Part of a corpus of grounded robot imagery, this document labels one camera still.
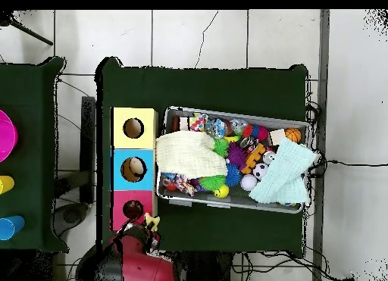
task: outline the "gray plastic bin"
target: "gray plastic bin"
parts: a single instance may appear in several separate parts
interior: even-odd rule
[[[267,127],[270,131],[271,130],[278,130],[278,129],[286,129],[290,127],[295,127],[298,130],[300,130],[302,134],[301,143],[305,144],[306,146],[310,145],[310,141],[306,140],[306,133],[307,130],[310,130],[310,125],[306,122],[298,122],[294,120],[277,120],[273,118],[267,118],[267,117],[255,117],[255,116],[248,116],[248,115],[241,115],[241,114],[231,114],[231,113],[222,113],[217,111],[206,111],[206,110],[199,110],[194,108],[181,108],[181,107],[175,107],[171,106],[167,108],[167,110],[164,113],[164,129],[162,134],[168,134],[171,133],[171,126],[174,115],[181,116],[181,117],[188,117],[193,116],[193,113],[206,113],[211,119],[214,118],[220,118],[225,120],[232,120],[233,118],[241,118],[246,120],[248,123],[251,124],[258,124],[262,125],[264,127]],[[196,192],[193,197],[182,193],[179,190],[176,191],[168,191],[163,186],[161,182],[161,172],[158,171],[158,177],[156,180],[156,193],[160,198],[166,198],[169,200],[169,202],[173,205],[188,205],[191,206],[192,202],[195,203],[204,203],[208,206],[214,206],[219,208],[230,208],[230,207],[237,207],[237,208],[247,208],[247,209],[254,209],[254,210],[266,210],[266,211],[277,211],[277,212],[284,212],[284,213],[291,213],[295,214],[300,212],[303,209],[304,203],[301,203],[299,205],[296,205],[295,207],[292,206],[285,206],[281,205],[279,203],[270,203],[270,204],[263,204],[258,203],[255,200],[251,199],[248,196],[242,196],[242,195],[231,195],[229,194],[226,198],[216,198],[212,192]]]

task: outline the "yellow cup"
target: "yellow cup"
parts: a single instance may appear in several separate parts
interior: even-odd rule
[[[6,193],[11,190],[15,185],[14,179],[10,176],[1,176],[0,175],[0,194]]]

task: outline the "green spiky ball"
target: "green spiky ball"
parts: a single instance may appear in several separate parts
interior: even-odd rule
[[[227,156],[227,149],[229,148],[229,143],[225,139],[214,139],[214,152],[220,155],[222,158]]]
[[[225,184],[225,175],[206,176],[199,179],[199,185],[207,189],[208,191],[218,190],[223,184]]]

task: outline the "blue cup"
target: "blue cup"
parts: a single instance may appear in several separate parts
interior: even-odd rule
[[[0,240],[9,240],[24,227],[24,219],[20,215],[0,219]]]

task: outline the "blue box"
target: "blue box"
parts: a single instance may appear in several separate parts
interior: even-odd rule
[[[114,191],[153,191],[155,184],[154,150],[115,149],[113,150],[113,190]],[[129,182],[121,175],[121,165],[128,158],[140,158],[146,167],[144,177],[138,182]]]

